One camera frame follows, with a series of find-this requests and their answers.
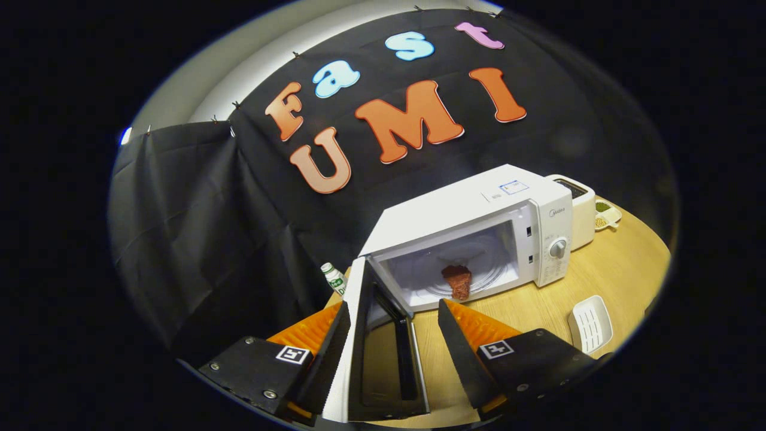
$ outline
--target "white bottle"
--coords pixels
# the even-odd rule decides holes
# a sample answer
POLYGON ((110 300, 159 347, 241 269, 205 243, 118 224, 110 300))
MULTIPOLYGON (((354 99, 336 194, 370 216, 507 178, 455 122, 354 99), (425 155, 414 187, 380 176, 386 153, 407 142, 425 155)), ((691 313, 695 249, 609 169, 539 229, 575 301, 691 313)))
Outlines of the white bottle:
POLYGON ((345 294, 345 288, 349 283, 349 280, 346 279, 345 275, 332 266, 330 262, 322 265, 322 272, 330 287, 338 292, 339 295, 343 296, 343 294, 345 294))

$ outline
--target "microwave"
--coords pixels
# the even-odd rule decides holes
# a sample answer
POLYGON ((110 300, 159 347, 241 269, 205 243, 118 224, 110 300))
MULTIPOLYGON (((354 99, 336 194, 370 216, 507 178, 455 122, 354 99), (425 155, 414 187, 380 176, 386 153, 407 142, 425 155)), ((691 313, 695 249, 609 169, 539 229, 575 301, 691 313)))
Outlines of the microwave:
POLYGON ((530 281, 542 287, 564 277, 571 243, 571 190, 510 165, 386 209, 352 263, 343 297, 351 329, 322 417, 428 413, 411 319, 452 299, 442 269, 469 269, 465 301, 530 281))
POLYGON ((386 209, 359 257, 416 312, 452 299, 448 265, 470 270, 471 301, 564 277, 571 244, 571 191, 503 165, 386 209))

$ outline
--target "letter m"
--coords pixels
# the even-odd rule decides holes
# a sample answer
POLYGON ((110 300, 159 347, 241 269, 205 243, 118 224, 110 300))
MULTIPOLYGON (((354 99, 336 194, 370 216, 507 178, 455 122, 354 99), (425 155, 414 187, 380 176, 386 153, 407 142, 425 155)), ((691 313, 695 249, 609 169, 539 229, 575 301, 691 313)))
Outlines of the letter m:
POLYGON ((428 142, 436 145, 455 139, 465 130, 452 120, 444 107, 435 81, 420 81, 407 88, 407 112, 380 99, 370 100, 356 110, 356 117, 366 120, 381 146, 381 162, 393 163, 407 156, 407 147, 399 145, 394 134, 419 150, 423 147, 423 123, 428 127, 428 142))

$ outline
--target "orange letter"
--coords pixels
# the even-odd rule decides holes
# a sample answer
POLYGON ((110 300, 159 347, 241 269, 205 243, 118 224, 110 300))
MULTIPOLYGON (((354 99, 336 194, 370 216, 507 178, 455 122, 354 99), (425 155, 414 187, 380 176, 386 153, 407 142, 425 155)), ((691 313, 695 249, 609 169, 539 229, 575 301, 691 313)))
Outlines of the orange letter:
POLYGON ((332 163, 335 164, 335 175, 329 178, 322 175, 319 168, 316 167, 314 159, 311 158, 311 147, 308 145, 301 146, 290 156, 290 163, 298 166, 298 170, 303 174, 303 178, 315 192, 337 192, 345 187, 351 179, 351 165, 349 165, 349 160, 345 158, 343 150, 340 149, 338 142, 335 140, 336 131, 335 127, 328 127, 319 132, 314 138, 314 143, 324 146, 327 155, 330 156, 332 163))
POLYGON ((416 150, 423 147, 423 122, 428 127, 428 142, 438 144, 463 134, 442 104, 434 81, 420 81, 407 88, 407 112, 385 103, 370 100, 356 110, 356 117, 367 120, 383 150, 381 162, 393 163, 407 156, 407 147, 396 143, 396 133, 416 150))
POLYGON ((300 99, 293 95, 300 91, 300 84, 297 82, 291 82, 285 87, 284 90, 274 99, 269 106, 266 107, 266 115, 271 115, 274 122, 279 126, 282 135, 280 138, 282 141, 288 140, 298 127, 303 124, 303 117, 293 117, 293 112, 300 112, 302 105, 300 99), (287 103, 283 103, 282 100, 287 98, 287 103))
POLYGON ((471 71, 468 76, 479 81, 484 90, 489 93, 489 98, 495 104, 495 118, 500 123, 521 120, 526 117, 526 110, 516 104, 506 83, 502 82, 502 72, 494 67, 483 67, 471 71))

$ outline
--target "white wall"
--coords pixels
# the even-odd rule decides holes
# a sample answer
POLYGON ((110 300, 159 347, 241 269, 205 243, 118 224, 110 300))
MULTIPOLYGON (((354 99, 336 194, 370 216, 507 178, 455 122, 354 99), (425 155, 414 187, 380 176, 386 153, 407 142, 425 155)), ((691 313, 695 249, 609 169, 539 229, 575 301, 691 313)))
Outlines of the white wall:
POLYGON ((483 0, 302 0, 254 19, 181 66, 149 98, 131 127, 145 131, 225 119, 231 104, 290 59, 342 31, 378 18, 422 9, 470 7, 499 13, 483 0))

